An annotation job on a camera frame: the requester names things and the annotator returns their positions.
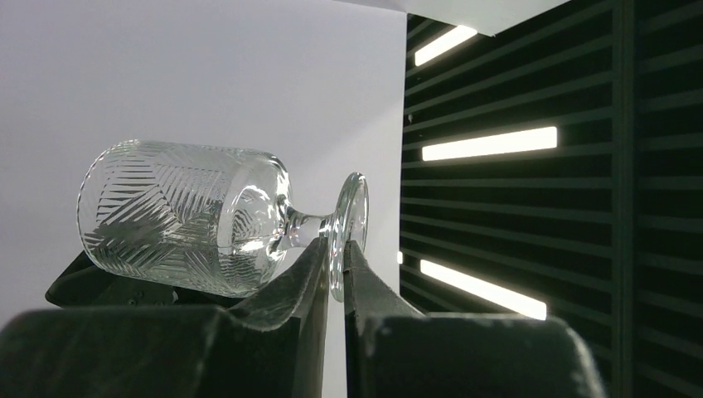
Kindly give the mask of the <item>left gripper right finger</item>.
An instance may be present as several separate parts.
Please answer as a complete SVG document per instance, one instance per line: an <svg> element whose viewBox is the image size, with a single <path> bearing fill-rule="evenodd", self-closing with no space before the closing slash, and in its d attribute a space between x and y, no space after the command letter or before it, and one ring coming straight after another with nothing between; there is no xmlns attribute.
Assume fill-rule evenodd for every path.
<svg viewBox="0 0 703 398"><path fill-rule="evenodd" d="M421 313L343 252L350 397L601 397L582 337L559 318Z"/></svg>

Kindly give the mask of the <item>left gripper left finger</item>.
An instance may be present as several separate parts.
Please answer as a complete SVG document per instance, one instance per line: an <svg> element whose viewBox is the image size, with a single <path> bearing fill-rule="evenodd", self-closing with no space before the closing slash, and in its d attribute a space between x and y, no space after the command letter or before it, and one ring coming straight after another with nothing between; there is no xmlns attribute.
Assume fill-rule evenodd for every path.
<svg viewBox="0 0 703 398"><path fill-rule="evenodd" d="M25 312L1 332L4 397L319 397L325 249L230 308L89 306Z"/></svg>

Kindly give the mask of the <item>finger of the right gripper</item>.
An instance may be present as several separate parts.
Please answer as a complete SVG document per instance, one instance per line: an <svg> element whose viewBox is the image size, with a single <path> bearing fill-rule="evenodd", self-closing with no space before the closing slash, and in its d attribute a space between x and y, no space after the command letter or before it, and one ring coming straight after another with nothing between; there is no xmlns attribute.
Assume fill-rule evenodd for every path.
<svg viewBox="0 0 703 398"><path fill-rule="evenodd" d="M114 275L97 267L84 251L51 284L45 299L61 308L200 304L230 308L241 301L239 298Z"/></svg>

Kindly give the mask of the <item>clear patterned glass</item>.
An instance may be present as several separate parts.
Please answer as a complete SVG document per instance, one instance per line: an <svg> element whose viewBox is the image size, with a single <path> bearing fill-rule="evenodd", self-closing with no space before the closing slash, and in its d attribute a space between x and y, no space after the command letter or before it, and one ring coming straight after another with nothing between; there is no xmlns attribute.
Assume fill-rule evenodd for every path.
<svg viewBox="0 0 703 398"><path fill-rule="evenodd" d="M84 251L118 276L245 298L273 278L286 253L320 239L331 295L343 299L348 242L364 248L369 192L351 173L334 211L292 203L288 171L249 148L128 140L104 150L80 185Z"/></svg>

